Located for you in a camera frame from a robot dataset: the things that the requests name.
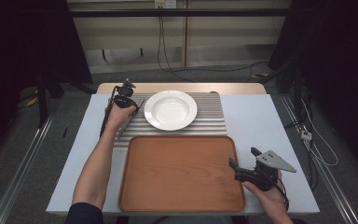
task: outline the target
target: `round white plate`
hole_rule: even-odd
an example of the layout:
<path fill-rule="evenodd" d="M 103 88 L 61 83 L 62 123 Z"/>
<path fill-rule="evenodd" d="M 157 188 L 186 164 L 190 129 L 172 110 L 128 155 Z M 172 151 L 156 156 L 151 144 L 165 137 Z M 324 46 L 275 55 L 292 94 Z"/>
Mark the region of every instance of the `round white plate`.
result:
<path fill-rule="evenodd" d="M 145 118 L 154 127 L 174 131 L 185 128 L 197 115 L 194 99 L 182 91 L 161 91 L 145 104 Z"/>

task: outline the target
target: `gray striped mat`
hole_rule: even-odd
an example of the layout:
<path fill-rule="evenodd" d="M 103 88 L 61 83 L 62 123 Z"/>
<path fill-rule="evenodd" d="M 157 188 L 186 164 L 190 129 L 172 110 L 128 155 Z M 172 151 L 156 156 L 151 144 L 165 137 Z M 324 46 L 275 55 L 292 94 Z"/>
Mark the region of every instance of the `gray striped mat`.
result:
<path fill-rule="evenodd" d="M 163 131 L 153 127 L 146 120 L 144 106 L 153 94 L 136 94 L 131 97 L 135 102 L 145 98 L 144 105 L 132 119 L 123 135 L 115 142 L 115 147 L 128 147 L 130 140 L 136 135 L 162 135 L 162 134 L 223 134 L 227 135 L 225 118 L 223 116 L 220 95 L 210 93 L 188 93 L 196 101 L 198 112 L 196 118 L 188 126 L 176 131 Z"/>

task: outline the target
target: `horizontal black bar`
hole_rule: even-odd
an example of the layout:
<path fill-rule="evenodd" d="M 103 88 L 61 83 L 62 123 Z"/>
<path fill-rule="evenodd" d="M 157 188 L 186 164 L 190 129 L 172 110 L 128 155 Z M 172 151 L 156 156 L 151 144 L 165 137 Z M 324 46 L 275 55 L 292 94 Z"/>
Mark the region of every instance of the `horizontal black bar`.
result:
<path fill-rule="evenodd" d="M 36 14 L 50 16 L 70 16 L 73 18 L 93 17 L 268 17 L 304 15 L 312 12 L 313 8 L 246 8 L 246 9 L 74 9 L 65 11 L 19 11 L 20 14 Z"/>

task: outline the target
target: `dark floor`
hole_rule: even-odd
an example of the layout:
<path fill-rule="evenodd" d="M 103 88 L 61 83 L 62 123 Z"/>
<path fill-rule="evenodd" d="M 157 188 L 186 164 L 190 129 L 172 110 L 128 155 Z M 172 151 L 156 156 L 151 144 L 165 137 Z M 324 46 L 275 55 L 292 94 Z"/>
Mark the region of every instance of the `dark floor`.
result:
<path fill-rule="evenodd" d="M 241 68 L 241 66 L 218 66 L 213 69 L 216 68 Z M 260 65 L 253 68 L 252 74 L 269 72 L 266 66 Z M 249 74 L 249 69 L 227 73 L 194 70 L 176 73 L 177 76 L 196 82 L 245 82 L 250 78 Z M 94 76 L 95 83 L 91 87 L 96 88 L 103 82 L 121 82 L 125 77 L 129 77 L 134 83 L 184 82 L 172 73 L 152 70 Z M 67 84 L 62 85 L 65 89 L 65 95 L 62 99 L 48 98 L 49 109 L 54 105 L 59 105 L 59 107 L 51 122 L 46 138 L 35 156 L 32 169 L 26 174 L 20 192 L 18 192 L 18 195 L 13 195 L 17 198 L 10 209 L 10 213 L 7 217 L 4 217 L 6 223 L 63 223 L 64 221 L 64 217 L 47 214 L 46 207 L 76 138 L 76 132 L 87 109 L 90 96 Z M 277 108 L 282 125 L 292 122 L 282 102 L 282 96 L 276 91 L 274 81 L 270 81 L 265 87 Z M 333 174 L 343 195 L 346 196 L 351 208 L 358 217 L 358 160 L 352 156 L 345 140 L 335 135 L 333 127 L 328 118 L 325 117 L 324 112 L 318 107 L 317 102 L 313 102 L 311 107 L 315 127 L 337 153 L 338 165 L 329 167 L 329 171 Z M 13 124 L 0 139 L 0 200 L 34 139 L 37 124 L 37 105 L 21 107 L 17 111 Z M 303 170 L 309 174 L 308 153 L 300 142 L 296 128 L 287 128 L 286 132 L 300 163 L 303 165 Z M 325 142 L 320 137 L 317 137 L 316 134 L 314 136 L 314 143 L 321 151 L 324 159 L 333 161 L 332 153 L 325 145 Z M 320 175 L 313 193 L 320 206 L 321 213 L 301 216 L 302 219 L 309 223 L 349 223 L 341 215 L 337 208 L 337 201 L 335 201 Z M 113 220 L 112 217 L 108 217 L 106 221 L 111 223 Z M 269 223 L 269 221 L 265 216 L 253 216 L 250 217 L 250 223 Z"/>

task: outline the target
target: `hand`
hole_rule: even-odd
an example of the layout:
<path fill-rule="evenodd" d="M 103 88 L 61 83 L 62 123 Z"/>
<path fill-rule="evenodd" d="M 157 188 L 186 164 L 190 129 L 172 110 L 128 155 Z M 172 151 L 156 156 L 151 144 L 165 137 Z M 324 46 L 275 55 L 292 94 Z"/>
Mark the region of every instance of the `hand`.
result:
<path fill-rule="evenodd" d="M 110 115 L 108 121 L 106 122 L 105 130 L 117 132 L 120 128 L 121 124 L 126 121 L 128 116 L 135 111 L 136 107 L 134 105 L 127 108 L 120 108 L 118 105 L 113 104 L 112 110 L 110 111 Z"/>
<path fill-rule="evenodd" d="M 282 180 L 281 171 L 278 172 L 278 177 Z M 261 202 L 264 212 L 273 223 L 293 223 L 287 214 L 284 198 L 276 188 L 272 188 L 269 191 L 263 191 L 248 181 L 243 182 L 243 185 L 255 195 L 258 201 Z M 278 181 L 278 187 L 282 188 L 282 183 L 280 181 Z"/>

